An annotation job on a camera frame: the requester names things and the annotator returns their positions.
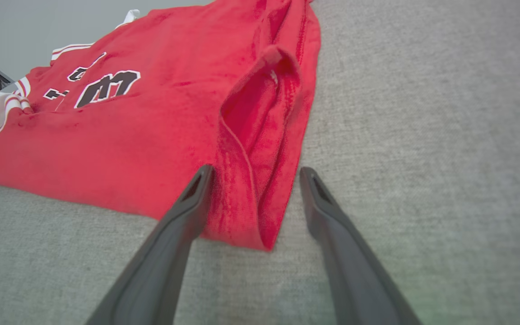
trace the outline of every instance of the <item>red fabric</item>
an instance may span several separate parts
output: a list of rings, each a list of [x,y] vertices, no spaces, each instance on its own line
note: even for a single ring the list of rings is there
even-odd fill
[[[203,236],[269,251],[297,172],[319,48],[307,0],[153,10],[27,75],[34,113],[9,112],[0,185],[161,218],[212,164]],[[99,91],[77,107],[88,85],[128,70],[141,76],[125,94],[113,83],[109,98],[96,101]],[[51,88],[69,92],[48,99]]]

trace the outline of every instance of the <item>gray fabric surface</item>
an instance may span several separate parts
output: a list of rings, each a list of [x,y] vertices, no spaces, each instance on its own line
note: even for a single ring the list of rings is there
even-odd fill
[[[312,3],[301,165],[425,324],[520,324],[520,1]],[[155,222],[0,187],[0,324],[81,324]],[[331,324],[298,183],[276,249],[198,239],[177,324]]]

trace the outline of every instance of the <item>garment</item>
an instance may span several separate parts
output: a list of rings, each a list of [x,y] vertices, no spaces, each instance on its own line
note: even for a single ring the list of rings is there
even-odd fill
[[[314,96],[307,0],[152,10],[54,51],[0,128],[0,185],[161,218],[204,164],[203,236],[274,247]]]

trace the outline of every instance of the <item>gray wall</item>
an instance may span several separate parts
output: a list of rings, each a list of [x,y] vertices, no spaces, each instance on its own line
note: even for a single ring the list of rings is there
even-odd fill
[[[211,0],[0,0],[0,71],[12,80],[46,66],[51,51],[92,43],[120,24],[130,9],[204,5]]]

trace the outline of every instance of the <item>red jersey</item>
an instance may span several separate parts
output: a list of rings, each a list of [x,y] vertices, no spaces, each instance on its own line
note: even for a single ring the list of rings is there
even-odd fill
[[[319,48],[307,0],[216,0],[58,49],[6,103],[0,185],[161,218],[211,164],[203,236],[271,250]]]

